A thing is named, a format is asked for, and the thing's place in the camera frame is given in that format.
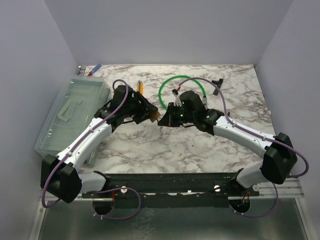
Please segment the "brass padlock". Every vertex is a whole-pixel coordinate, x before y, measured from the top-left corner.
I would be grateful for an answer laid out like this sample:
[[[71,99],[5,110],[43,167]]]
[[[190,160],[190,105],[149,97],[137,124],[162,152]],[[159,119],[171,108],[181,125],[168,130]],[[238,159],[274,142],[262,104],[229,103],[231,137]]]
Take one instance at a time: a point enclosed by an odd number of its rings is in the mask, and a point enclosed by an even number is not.
[[[151,113],[149,114],[149,119],[150,119],[150,121],[153,123],[153,122],[155,122],[160,116],[161,116],[161,114],[160,114],[158,111],[151,112]]]

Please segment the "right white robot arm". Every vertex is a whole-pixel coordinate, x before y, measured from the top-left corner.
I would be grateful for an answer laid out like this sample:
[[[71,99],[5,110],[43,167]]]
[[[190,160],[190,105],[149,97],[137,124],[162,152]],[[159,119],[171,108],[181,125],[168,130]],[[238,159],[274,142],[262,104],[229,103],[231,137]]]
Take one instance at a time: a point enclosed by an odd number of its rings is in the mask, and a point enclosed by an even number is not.
[[[232,177],[230,191],[236,196],[243,195],[255,184],[283,184],[298,160],[286,134],[273,136],[228,120],[223,112],[206,108],[192,90],[179,94],[175,102],[170,102],[158,121],[162,127],[178,128],[184,124],[192,124],[201,132],[235,142],[262,159],[261,163],[242,168]]]

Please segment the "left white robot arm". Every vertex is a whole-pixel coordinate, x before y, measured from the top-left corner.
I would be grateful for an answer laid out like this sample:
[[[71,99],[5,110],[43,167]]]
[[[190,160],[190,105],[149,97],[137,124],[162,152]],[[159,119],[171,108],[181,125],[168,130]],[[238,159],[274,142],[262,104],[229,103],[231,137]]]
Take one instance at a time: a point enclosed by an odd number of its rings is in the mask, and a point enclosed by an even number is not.
[[[140,92],[128,85],[119,85],[113,97],[94,114],[88,127],[56,156],[47,155],[41,163],[42,192],[71,203],[78,194],[95,192],[104,198],[111,185],[103,173],[81,174],[80,169],[93,150],[117,127],[131,118],[136,124],[154,122],[160,116],[158,108]]]

